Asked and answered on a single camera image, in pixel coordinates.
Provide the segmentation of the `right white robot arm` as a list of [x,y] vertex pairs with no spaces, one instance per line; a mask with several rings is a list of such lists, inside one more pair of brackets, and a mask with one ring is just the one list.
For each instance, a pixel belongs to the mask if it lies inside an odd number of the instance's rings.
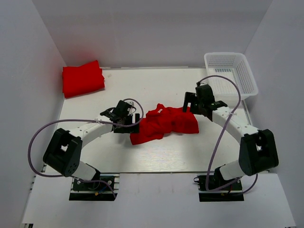
[[251,126],[235,114],[223,101],[216,101],[212,88],[197,86],[194,93],[186,92],[183,112],[202,115],[221,126],[239,143],[236,161],[215,169],[212,181],[219,189],[226,189],[232,180],[275,168],[279,165],[274,134]]

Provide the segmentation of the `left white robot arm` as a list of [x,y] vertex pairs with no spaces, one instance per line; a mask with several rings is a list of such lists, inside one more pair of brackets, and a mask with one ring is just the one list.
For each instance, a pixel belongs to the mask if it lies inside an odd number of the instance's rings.
[[116,107],[108,108],[93,120],[84,120],[85,124],[71,129],[57,129],[43,156],[43,162],[64,177],[73,177],[84,181],[91,190],[100,185],[100,171],[81,161],[82,149],[95,139],[108,133],[138,133],[143,114],[136,113],[137,104],[132,98],[120,100]]

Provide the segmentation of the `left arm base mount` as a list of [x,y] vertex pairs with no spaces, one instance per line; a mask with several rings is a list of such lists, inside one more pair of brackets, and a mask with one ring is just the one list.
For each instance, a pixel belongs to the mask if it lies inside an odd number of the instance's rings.
[[114,201],[119,191],[119,174],[102,174],[100,180],[107,182],[83,183],[73,180],[70,201]]

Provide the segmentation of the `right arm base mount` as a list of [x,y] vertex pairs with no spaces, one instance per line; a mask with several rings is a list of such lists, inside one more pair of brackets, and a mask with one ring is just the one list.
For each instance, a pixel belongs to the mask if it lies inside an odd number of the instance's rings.
[[244,201],[243,196],[243,188],[241,181],[238,180],[237,182],[226,186],[217,191],[213,191],[213,189],[218,188],[229,181],[225,182],[216,182],[214,180],[213,175],[209,176],[209,189],[210,191],[206,190],[206,182],[207,176],[206,175],[198,175],[196,176],[193,181],[198,186],[198,193],[199,193],[199,201],[200,202],[237,202],[237,201]]

